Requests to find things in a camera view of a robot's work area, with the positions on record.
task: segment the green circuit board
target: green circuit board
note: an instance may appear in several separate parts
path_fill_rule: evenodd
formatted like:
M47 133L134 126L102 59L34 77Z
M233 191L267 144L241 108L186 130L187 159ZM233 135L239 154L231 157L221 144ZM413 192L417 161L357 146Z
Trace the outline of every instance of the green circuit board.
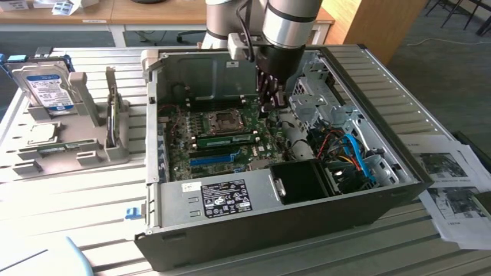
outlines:
M231 113L239 116L235 120ZM171 181L257 170L265 168L269 163L285 161L277 145L277 141L286 142L283 132L275 125L270 126L269 131L265 119L258 118L258 113L258 103L247 100L242 109L194 113L181 106L179 112L173 110L167 114ZM221 116L223 125L215 127L211 118ZM234 154L234 161L193 166L191 160L197 158L191 158L191 154L209 152L209 148L203 149L203 141L214 141L210 143L213 150Z

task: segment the power supply label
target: power supply label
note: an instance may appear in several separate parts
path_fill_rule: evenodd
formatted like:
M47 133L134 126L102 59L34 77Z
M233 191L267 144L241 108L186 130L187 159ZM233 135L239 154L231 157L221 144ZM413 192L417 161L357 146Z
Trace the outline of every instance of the power supply label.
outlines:
M202 196L210 219L253 210L245 179L203 185Z

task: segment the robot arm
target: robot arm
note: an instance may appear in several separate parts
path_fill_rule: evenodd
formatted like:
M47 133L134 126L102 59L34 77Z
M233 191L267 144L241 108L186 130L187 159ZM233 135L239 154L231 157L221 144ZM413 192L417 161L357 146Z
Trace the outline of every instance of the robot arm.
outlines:
M247 58L257 63L261 117L287 106L285 85L299 67L321 3L207 0L203 48L229 46L234 59Z

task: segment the wooden cabinet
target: wooden cabinet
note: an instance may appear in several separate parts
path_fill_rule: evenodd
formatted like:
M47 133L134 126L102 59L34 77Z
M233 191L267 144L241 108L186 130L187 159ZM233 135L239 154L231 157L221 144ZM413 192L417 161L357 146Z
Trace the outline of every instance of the wooden cabinet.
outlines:
M427 0L325 0L337 23L326 44L363 43L387 64Z

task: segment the yellow wire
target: yellow wire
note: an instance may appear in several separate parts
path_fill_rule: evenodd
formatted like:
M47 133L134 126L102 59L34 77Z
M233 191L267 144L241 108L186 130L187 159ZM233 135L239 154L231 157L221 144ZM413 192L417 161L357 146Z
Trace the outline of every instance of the yellow wire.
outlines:
M343 158L346 161L349 161L351 164L354 164L354 162L345 156L338 156L338 158Z

